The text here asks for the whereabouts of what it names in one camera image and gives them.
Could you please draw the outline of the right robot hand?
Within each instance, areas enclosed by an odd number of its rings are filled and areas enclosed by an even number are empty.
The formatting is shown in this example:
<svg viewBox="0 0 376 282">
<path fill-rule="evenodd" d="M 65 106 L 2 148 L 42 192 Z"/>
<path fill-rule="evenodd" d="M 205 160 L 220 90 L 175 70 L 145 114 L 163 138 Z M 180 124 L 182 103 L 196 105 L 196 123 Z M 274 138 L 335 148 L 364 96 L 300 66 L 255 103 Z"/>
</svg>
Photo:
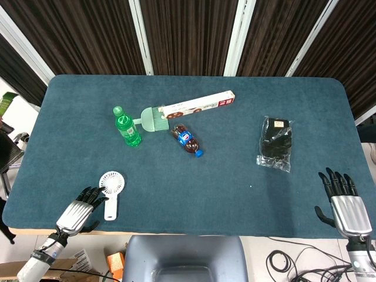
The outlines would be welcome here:
<svg viewBox="0 0 376 282">
<path fill-rule="evenodd" d="M 318 172 L 333 214 L 324 215 L 319 206 L 314 210 L 321 222 L 335 228 L 345 238 L 367 238 L 372 234 L 371 221 L 363 199 L 348 174 L 340 174 L 326 168 L 326 174 Z"/>
</svg>

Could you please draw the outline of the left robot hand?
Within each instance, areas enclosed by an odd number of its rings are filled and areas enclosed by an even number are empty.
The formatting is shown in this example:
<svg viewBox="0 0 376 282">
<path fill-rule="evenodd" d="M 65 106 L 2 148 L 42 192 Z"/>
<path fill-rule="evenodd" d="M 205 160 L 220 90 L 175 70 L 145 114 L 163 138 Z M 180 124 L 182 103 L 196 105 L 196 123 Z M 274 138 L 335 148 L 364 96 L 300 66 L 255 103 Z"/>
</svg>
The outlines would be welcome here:
<svg viewBox="0 0 376 282">
<path fill-rule="evenodd" d="M 88 218 L 108 197 L 99 197 L 105 187 L 90 186 L 83 189 L 78 197 L 71 202 L 56 222 L 56 231 L 65 233 L 68 236 L 75 236 L 79 233 L 90 233 L 99 225 L 100 221 L 95 220 L 90 226 L 85 226 Z"/>
</svg>

